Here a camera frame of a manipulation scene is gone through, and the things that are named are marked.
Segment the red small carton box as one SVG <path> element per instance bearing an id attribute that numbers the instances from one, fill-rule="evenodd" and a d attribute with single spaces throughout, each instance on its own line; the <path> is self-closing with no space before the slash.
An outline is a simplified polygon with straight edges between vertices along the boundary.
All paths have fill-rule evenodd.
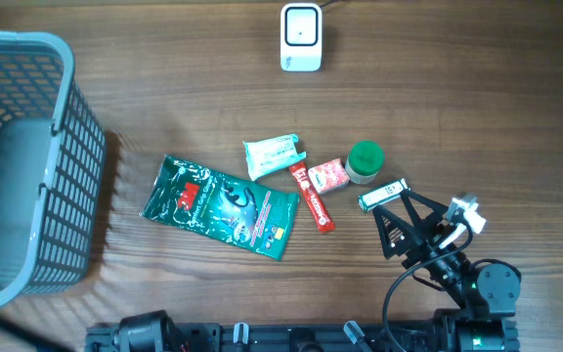
<path id="1" fill-rule="evenodd" d="M 319 195 L 345 187 L 350 182 L 340 158 L 310 167 L 308 176 Z"/>

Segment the green white small box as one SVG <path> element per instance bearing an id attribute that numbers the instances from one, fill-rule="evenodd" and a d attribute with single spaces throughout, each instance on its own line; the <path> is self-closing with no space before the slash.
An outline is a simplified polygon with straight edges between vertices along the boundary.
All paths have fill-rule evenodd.
<path id="1" fill-rule="evenodd" d="M 384 203 L 395 200 L 401 196 L 401 192 L 410 187 L 405 178 L 392 181 L 382 185 L 368 193 L 358 196 L 358 204 L 363 212 L 370 212 Z"/>

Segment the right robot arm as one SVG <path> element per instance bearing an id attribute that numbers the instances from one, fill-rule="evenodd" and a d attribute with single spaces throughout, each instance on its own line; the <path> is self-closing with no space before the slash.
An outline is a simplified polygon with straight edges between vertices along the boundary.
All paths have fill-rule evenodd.
<path id="1" fill-rule="evenodd" d="M 495 258 L 470 261 L 464 251 L 486 220 L 477 198 L 465 195 L 441 204 L 403 189 L 399 198 L 409 217 L 403 219 L 375 206 L 374 217 L 386 259 L 400 256 L 404 273 L 389 287 L 382 309 L 387 311 L 400 284 L 420 270 L 422 284 L 446 293 L 456 307 L 438 309 L 427 321 L 406 323 L 382 319 L 388 351 L 517 351 L 520 343 L 512 317 L 520 295 L 522 274 Z"/>

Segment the teal tissue packet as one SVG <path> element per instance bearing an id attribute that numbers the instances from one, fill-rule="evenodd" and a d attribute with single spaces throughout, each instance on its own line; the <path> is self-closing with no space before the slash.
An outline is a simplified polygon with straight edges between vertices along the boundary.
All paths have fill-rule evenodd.
<path id="1" fill-rule="evenodd" d="M 287 168 L 307 157 L 299 153 L 296 145 L 299 137 L 287 134 L 258 142 L 244 142 L 247 173 L 252 181 Z"/>

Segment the red coffee stick sachet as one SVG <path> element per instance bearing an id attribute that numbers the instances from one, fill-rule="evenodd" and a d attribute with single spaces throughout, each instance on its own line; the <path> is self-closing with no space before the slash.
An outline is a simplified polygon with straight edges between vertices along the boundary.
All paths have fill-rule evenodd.
<path id="1" fill-rule="evenodd" d="M 290 165 L 289 171 L 297 182 L 315 222 L 317 223 L 319 231 L 321 233 L 334 231 L 336 229 L 335 224 L 328 214 L 320 195 L 310 181 L 305 162 L 299 161 Z"/>

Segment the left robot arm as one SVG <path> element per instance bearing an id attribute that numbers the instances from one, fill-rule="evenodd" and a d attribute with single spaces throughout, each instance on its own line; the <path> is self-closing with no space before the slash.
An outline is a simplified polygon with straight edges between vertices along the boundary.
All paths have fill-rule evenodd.
<path id="1" fill-rule="evenodd" d="M 0 316 L 0 330 L 38 352 L 71 351 L 64 344 L 22 328 Z M 118 325 L 87 329 L 87 351 L 190 351 L 189 342 L 164 310 L 124 318 Z"/>

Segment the green glove package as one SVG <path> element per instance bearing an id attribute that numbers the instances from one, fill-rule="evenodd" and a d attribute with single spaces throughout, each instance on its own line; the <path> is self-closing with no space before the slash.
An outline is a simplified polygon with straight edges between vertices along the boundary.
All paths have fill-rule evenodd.
<path id="1" fill-rule="evenodd" d="M 141 216 L 280 260 L 299 202 L 298 194 L 168 155 Z"/>

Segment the green lid jar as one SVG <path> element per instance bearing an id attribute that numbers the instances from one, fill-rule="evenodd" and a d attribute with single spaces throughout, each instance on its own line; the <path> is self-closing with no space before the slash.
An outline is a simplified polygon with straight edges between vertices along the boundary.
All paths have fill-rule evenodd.
<path id="1" fill-rule="evenodd" d="M 345 171 L 352 183 L 368 184 L 376 178 L 384 160 L 384 151 L 377 143 L 362 141 L 357 143 L 349 152 L 345 162 Z"/>

